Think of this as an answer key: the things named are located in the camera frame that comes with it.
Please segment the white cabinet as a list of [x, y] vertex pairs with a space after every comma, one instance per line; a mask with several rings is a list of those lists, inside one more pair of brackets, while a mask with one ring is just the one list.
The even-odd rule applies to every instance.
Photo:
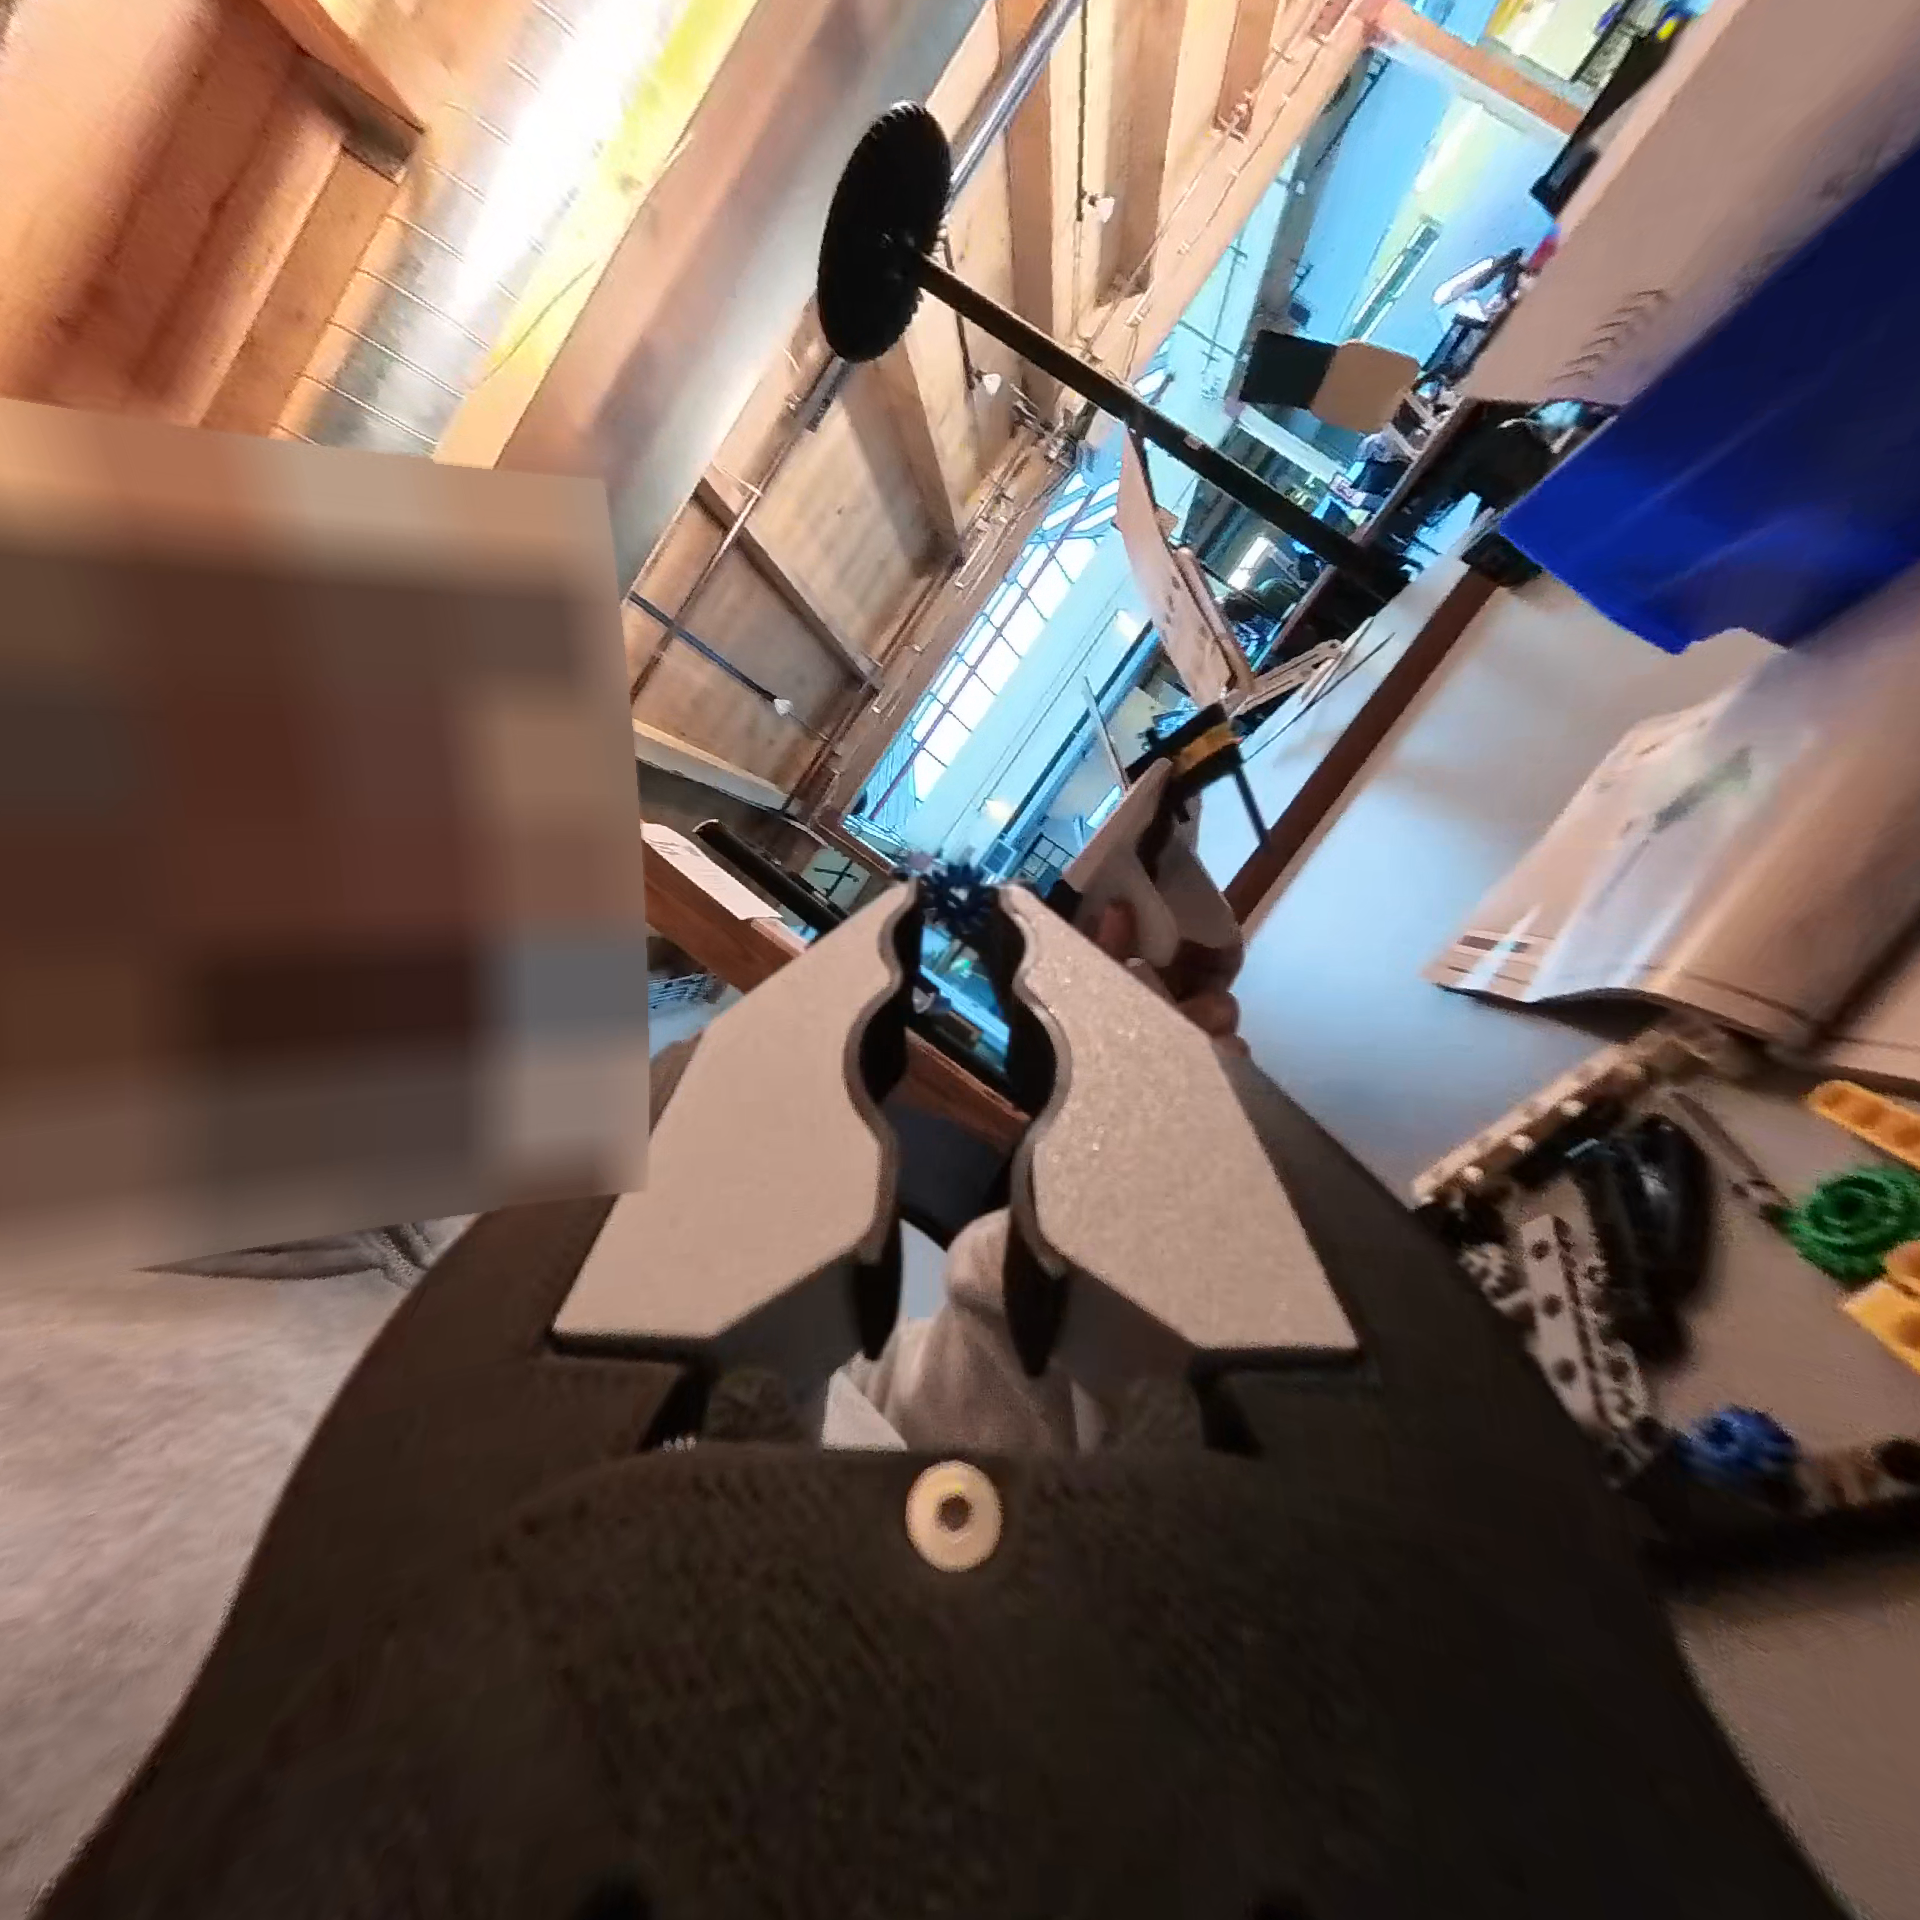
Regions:
[[1712, 4], [1617, 115], [1462, 394], [1637, 397], [1916, 139], [1916, 2]]

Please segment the black lego wheel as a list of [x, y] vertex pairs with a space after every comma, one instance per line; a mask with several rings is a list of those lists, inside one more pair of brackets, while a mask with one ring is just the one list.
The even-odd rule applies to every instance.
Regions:
[[1680, 1360], [1713, 1240], [1712, 1168], [1673, 1118], [1648, 1114], [1580, 1144], [1567, 1174], [1588, 1215], [1609, 1330], [1640, 1360]]

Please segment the black round-base pole stand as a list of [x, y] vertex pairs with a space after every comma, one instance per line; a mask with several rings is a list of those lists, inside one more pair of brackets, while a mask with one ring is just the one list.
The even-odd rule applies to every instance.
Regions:
[[1375, 606], [1390, 604], [1405, 587], [1408, 575], [1399, 562], [1309, 516], [1260, 472], [1199, 440], [1115, 374], [950, 271], [939, 261], [950, 184], [947, 133], [919, 103], [889, 108], [855, 143], [831, 191], [819, 254], [816, 308], [831, 354], [853, 366], [881, 359], [901, 346], [920, 301], [929, 298], [1313, 552], [1329, 574]]

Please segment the green lego gear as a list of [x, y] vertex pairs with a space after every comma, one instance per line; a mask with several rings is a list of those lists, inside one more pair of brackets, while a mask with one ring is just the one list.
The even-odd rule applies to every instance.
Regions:
[[1833, 1172], [1789, 1207], [1783, 1234], [1822, 1275], [1857, 1288], [1918, 1239], [1918, 1174], [1886, 1163]]

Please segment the tan lego beam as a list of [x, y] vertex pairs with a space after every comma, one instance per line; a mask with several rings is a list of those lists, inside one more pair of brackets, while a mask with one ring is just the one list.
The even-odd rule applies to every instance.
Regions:
[[1627, 1043], [1599, 1047], [1493, 1122], [1453, 1144], [1408, 1184], [1415, 1208], [1500, 1194], [1513, 1165], [1564, 1142], [1581, 1125], [1632, 1110], [1655, 1091], [1704, 1072], [1748, 1076], [1760, 1044], [1691, 1016], [1656, 1021]]

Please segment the yellow and black clamp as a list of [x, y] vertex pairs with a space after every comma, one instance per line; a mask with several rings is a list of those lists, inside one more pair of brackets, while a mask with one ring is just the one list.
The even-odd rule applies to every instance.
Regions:
[[1240, 740], [1243, 727], [1228, 714], [1224, 704], [1166, 714], [1148, 732], [1143, 751], [1126, 765], [1124, 774], [1128, 781], [1139, 781], [1158, 765], [1168, 770], [1156, 822], [1144, 834], [1151, 852], [1161, 852], [1176, 828], [1197, 828], [1201, 796], [1222, 781], [1229, 781], [1238, 796], [1254, 834], [1254, 848], [1265, 846], [1268, 828], [1246, 772]]

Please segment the light grey lego beam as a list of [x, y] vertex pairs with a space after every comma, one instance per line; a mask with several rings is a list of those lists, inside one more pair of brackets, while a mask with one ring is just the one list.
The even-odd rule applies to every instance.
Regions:
[[1444, 1205], [1438, 1224], [1456, 1264], [1518, 1333], [1561, 1410], [1588, 1438], [1614, 1486], [1640, 1477], [1663, 1450], [1640, 1360], [1620, 1339], [1592, 1234], [1567, 1213], [1525, 1208], [1513, 1221], [1484, 1200]]

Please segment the blue plastic bin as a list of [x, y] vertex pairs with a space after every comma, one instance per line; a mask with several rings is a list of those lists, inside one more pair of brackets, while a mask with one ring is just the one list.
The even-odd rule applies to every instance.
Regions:
[[1918, 156], [1901, 157], [1501, 516], [1677, 656], [1783, 648], [1916, 571]]

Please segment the person's left hand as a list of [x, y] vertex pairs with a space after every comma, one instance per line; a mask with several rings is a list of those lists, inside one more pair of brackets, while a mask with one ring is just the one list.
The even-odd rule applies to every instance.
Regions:
[[1238, 943], [1184, 942], [1166, 966], [1151, 966], [1140, 956], [1136, 914], [1124, 901], [1113, 901], [1102, 910], [1093, 940], [1139, 986], [1174, 1005], [1188, 1023], [1197, 1027], [1220, 1056], [1249, 1056], [1240, 1035], [1240, 1005], [1233, 991], [1243, 957]]

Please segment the long yellow lego beam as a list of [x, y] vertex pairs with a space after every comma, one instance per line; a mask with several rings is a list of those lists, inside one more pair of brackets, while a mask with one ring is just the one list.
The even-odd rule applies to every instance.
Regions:
[[1831, 1079], [1805, 1093], [1805, 1107], [1886, 1159], [1918, 1171], [1920, 1118], [1910, 1102]]

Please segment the silver ventilation duct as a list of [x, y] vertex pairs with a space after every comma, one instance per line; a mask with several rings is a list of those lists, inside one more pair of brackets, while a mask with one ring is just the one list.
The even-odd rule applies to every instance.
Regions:
[[275, 434], [491, 464], [753, 2], [509, 4], [406, 162]]

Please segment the lego instruction booklet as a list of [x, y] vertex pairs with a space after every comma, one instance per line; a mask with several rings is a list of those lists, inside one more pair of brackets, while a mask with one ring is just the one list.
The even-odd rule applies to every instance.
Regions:
[[1916, 599], [1886, 592], [1625, 732], [1427, 976], [1643, 998], [1916, 1087]]

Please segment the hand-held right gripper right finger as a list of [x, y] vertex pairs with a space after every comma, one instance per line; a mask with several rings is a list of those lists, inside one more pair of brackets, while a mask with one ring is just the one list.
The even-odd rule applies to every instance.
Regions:
[[1029, 1376], [1347, 1365], [1358, 1335], [1214, 1043], [1033, 893], [996, 891], [1025, 1118], [1004, 1318]]

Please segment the yellow lego block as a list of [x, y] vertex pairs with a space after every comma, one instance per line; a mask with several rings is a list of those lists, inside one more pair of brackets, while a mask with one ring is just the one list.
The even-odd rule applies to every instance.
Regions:
[[1918, 1373], [1918, 1255], [1920, 1246], [1908, 1239], [1886, 1252], [1883, 1267], [1872, 1282], [1860, 1284], [1843, 1301], [1843, 1311], [1870, 1333], [1886, 1354]]

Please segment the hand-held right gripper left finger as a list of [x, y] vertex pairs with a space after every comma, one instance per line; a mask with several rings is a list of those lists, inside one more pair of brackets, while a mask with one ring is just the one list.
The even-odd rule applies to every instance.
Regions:
[[564, 1351], [675, 1362], [876, 1358], [901, 1301], [901, 1144], [920, 957], [908, 879], [699, 1038], [551, 1328]]

